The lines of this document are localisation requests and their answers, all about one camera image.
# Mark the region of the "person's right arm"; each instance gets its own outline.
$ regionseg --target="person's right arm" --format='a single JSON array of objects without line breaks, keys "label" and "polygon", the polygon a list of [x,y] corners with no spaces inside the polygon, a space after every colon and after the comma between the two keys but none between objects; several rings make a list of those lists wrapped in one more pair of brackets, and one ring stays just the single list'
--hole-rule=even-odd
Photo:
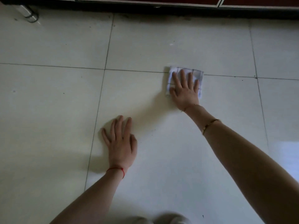
[{"label": "person's right arm", "polygon": [[[198,81],[193,86],[181,72],[173,74],[170,93],[177,107],[202,131],[216,118],[199,105]],[[299,184],[267,154],[232,129],[215,121],[204,137],[245,198],[265,223],[299,223]]]}]

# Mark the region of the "gold bracelet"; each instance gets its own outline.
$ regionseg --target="gold bracelet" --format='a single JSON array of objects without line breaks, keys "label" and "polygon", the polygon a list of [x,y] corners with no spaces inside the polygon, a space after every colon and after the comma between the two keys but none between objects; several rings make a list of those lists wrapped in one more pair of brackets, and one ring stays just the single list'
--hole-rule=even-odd
[{"label": "gold bracelet", "polygon": [[189,105],[189,106],[187,106],[187,107],[184,109],[183,112],[185,112],[187,108],[190,108],[190,107],[192,107],[192,106],[194,106],[194,105],[200,106],[200,105],[198,105],[198,104],[192,104],[192,105]]},{"label": "gold bracelet", "polygon": [[204,128],[203,128],[203,130],[202,130],[202,135],[204,135],[204,132],[206,131],[206,129],[209,127],[209,126],[211,126],[214,122],[216,122],[216,121],[220,121],[221,122],[221,120],[219,120],[219,119],[215,119],[215,120],[212,120],[210,123],[208,123]]}]

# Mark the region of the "hand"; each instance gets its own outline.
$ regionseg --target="hand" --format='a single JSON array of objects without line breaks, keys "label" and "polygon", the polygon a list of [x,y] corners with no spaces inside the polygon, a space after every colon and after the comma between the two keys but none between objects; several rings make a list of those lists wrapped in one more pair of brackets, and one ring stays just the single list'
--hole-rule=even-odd
[{"label": "hand", "polygon": [[128,119],[123,135],[122,123],[123,116],[113,120],[110,137],[107,136],[105,129],[102,130],[102,136],[109,150],[109,168],[123,168],[126,173],[136,158],[137,140],[133,134],[130,134],[132,118]]},{"label": "hand", "polygon": [[178,79],[175,72],[172,73],[172,78],[176,85],[176,88],[170,88],[170,94],[172,100],[181,111],[185,111],[186,108],[192,105],[199,105],[198,101],[198,89],[199,89],[199,80],[195,81],[193,86],[193,75],[192,73],[188,74],[188,83],[185,77],[185,72],[182,69],[180,71],[181,82]]}]

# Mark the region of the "white floor tile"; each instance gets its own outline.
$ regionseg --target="white floor tile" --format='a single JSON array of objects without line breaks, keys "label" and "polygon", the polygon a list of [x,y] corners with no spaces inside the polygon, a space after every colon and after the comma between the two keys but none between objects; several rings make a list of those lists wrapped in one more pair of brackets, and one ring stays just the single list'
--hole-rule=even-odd
[{"label": "white floor tile", "polygon": [[[263,223],[196,125],[165,97],[167,78],[167,73],[105,71],[86,186],[108,168],[100,128],[109,129],[120,114],[132,117],[138,140],[136,161],[116,192],[107,223],[164,212],[193,223]],[[256,79],[206,75],[201,104],[268,152]]]},{"label": "white floor tile", "polygon": [[254,77],[248,21],[114,16],[106,69],[164,72],[169,66]]},{"label": "white floor tile", "polygon": [[251,30],[257,76],[299,79],[299,22],[253,20]]},{"label": "white floor tile", "polygon": [[102,80],[0,64],[0,223],[48,224],[84,191]]},{"label": "white floor tile", "polygon": [[39,10],[37,23],[0,6],[0,63],[104,69],[111,13]]},{"label": "white floor tile", "polygon": [[299,81],[259,79],[270,155],[299,181]]}]

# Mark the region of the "forearm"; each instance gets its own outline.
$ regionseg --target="forearm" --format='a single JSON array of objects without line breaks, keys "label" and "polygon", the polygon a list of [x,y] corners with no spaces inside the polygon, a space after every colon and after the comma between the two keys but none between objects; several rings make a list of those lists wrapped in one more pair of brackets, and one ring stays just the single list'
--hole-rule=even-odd
[{"label": "forearm", "polygon": [[122,178],[122,170],[109,170],[50,224],[99,224],[108,212],[114,193]]},{"label": "forearm", "polygon": [[[200,106],[193,106],[186,113],[200,130],[215,119]],[[219,121],[211,124],[204,136],[264,222],[298,223],[298,183],[281,166]]]}]

